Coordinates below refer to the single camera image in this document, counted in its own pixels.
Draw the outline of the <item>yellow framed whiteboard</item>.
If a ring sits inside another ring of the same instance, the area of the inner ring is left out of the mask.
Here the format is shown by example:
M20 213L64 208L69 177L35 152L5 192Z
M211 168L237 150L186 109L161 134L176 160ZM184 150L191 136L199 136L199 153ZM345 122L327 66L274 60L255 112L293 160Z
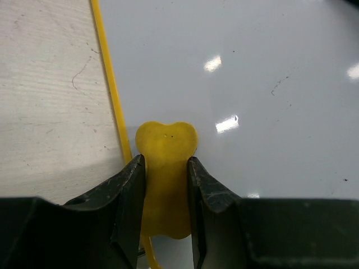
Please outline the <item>yellow framed whiteboard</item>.
M126 161L142 124L186 122L242 198L358 201L357 1L91 5ZM195 268L191 233L144 239L149 268Z

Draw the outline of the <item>yellow bone-shaped eraser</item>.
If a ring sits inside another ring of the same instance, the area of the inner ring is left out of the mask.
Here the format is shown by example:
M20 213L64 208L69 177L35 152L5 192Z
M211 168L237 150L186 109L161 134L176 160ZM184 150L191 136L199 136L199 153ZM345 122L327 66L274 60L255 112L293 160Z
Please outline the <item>yellow bone-shaped eraser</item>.
M146 170L142 234L188 237L187 162L199 143L196 129L186 122L146 122L137 130L135 142Z

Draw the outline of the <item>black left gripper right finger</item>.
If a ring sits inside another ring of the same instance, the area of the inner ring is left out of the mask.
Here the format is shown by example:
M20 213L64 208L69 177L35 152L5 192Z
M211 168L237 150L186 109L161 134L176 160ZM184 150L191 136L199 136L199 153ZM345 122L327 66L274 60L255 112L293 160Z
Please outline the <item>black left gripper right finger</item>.
M242 198L187 163L195 268L357 268L358 201Z

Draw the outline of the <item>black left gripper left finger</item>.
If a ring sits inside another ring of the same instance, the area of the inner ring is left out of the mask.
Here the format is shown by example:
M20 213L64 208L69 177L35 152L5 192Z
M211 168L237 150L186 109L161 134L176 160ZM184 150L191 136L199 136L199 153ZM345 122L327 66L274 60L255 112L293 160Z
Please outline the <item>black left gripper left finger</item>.
M136 268L145 160L63 205L1 198L2 268Z

